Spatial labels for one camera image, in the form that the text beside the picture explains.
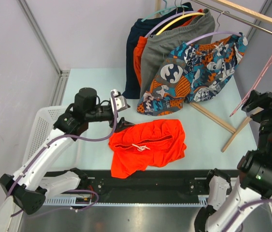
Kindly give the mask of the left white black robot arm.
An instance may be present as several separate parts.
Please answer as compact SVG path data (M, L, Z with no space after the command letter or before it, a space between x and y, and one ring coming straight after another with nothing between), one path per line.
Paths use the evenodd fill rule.
M89 138L81 137L92 122L109 122L110 134L119 132L133 124L124 118L118 120L118 112L130 106L126 98L116 89L110 93L110 99L104 105L97 91L90 87L79 90L65 112L53 125L49 136L34 155L12 175L3 174L0 185L6 197L12 197L13 202L22 212L28 215L36 213L44 202L64 192L87 192L90 190L88 175L78 168L71 168L60 176L52 178L48 184L42 185L42 178L49 171L60 155L78 140L89 142Z

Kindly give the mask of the pink wire hanger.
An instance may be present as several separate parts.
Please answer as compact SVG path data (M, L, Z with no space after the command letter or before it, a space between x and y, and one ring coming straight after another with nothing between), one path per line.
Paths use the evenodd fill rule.
M230 114L230 117L232 117L239 110L239 108L242 107L247 102L252 90L256 89L256 87L258 86L258 84L262 80L263 76L265 75L265 73L267 72L267 70L271 66L271 64L272 64L272 55L270 56L270 58L266 62L265 66L263 67L260 74L256 78L256 80L255 80L254 84L252 85L252 87L249 89L249 91L246 93L246 95L240 101L240 103L236 106L236 108L232 111L232 113Z

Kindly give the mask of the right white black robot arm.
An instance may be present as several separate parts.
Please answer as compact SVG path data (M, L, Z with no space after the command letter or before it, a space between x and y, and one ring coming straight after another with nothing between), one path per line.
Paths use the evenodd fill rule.
M209 197L196 215L197 232L234 232L258 206L272 202L272 92L251 91L242 110L256 108L261 111L250 117L260 124L257 149L247 151L239 161L234 186L225 172L208 172L204 189Z

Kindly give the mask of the bright orange shorts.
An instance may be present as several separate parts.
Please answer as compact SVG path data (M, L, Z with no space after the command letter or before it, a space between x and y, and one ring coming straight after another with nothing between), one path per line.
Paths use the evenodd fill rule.
M185 131L178 119L159 119L114 133L111 176L125 179L147 167L164 167L185 157Z

